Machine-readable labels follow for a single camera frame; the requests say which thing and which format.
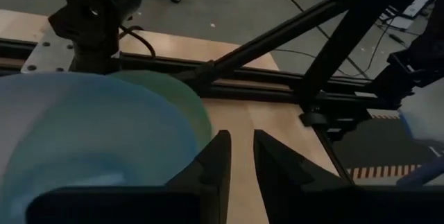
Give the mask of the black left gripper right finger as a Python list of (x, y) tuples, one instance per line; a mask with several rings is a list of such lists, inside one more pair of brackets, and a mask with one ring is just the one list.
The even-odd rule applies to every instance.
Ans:
[(263, 130), (254, 131), (257, 181), (270, 224), (342, 224), (348, 183)]

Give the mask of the white power strip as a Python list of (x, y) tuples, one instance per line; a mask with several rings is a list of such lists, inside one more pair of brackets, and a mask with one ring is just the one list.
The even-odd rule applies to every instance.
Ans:
[(390, 27), (407, 30), (420, 11), (431, 2), (432, 0), (392, 0), (379, 16), (379, 20)]

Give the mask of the large green plastic bowl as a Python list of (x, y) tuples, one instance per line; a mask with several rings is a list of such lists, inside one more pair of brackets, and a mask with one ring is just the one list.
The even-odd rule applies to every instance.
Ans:
[(188, 85), (169, 74), (148, 70), (124, 70), (110, 76), (149, 89), (174, 104), (190, 122), (198, 151), (211, 142), (214, 134), (210, 117), (201, 98)]

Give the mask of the stack of bowls, pink top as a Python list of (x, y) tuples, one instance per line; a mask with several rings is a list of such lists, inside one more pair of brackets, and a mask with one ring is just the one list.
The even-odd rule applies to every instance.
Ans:
[(198, 154), (184, 114), (118, 78), (80, 73), (0, 78), (0, 224), (65, 186), (160, 186)]

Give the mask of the black mat with striped edge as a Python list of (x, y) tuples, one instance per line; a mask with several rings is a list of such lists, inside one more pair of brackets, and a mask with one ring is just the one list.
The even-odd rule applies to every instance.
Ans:
[(394, 186), (421, 165), (444, 156), (444, 147), (414, 140), (399, 117), (377, 116), (332, 144), (355, 184)]

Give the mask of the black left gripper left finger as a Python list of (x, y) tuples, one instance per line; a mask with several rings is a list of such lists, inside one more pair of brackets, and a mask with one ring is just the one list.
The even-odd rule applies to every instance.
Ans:
[(166, 183), (167, 187), (197, 194), (199, 224), (227, 224), (231, 149), (229, 131), (218, 131), (194, 160)]

